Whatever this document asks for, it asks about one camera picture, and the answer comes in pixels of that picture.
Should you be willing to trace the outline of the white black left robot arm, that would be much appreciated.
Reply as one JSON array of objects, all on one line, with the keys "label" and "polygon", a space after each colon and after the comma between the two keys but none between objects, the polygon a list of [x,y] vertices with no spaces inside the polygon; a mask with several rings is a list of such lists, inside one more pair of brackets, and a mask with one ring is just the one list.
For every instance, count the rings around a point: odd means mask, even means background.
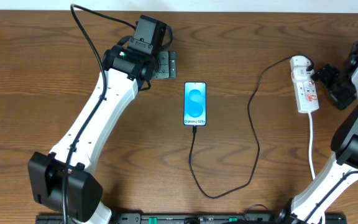
[{"label": "white black left robot arm", "polygon": [[176,77],[176,53],[164,43],[166,23],[142,15],[134,35],[123,37],[99,60],[101,73],[77,119],[48,154],[28,162],[34,200],[56,212],[56,223],[109,223],[112,211],[101,201],[94,178],[101,151],[120,115],[144,84]]}]

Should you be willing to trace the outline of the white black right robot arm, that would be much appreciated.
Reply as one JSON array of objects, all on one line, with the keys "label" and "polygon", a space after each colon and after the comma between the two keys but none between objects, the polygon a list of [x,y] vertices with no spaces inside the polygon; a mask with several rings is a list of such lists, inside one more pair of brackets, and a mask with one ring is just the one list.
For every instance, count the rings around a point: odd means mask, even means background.
[{"label": "white black right robot arm", "polygon": [[[326,64],[314,72],[313,63],[303,55],[292,57],[290,66],[300,113],[314,111],[305,104],[316,103],[315,82],[321,82],[339,110],[358,102],[358,41],[353,43],[343,71]],[[282,208],[275,223],[322,223],[329,206],[358,181],[358,104],[335,132],[331,150],[322,171]]]}]

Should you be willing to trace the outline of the blue Galaxy smartphone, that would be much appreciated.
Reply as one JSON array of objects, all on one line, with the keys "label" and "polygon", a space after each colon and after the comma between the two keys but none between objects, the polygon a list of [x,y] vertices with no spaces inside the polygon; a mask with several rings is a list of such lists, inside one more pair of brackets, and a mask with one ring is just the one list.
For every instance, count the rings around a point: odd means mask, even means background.
[{"label": "blue Galaxy smartphone", "polygon": [[206,125],[206,83],[186,82],[184,88],[183,124]]}]

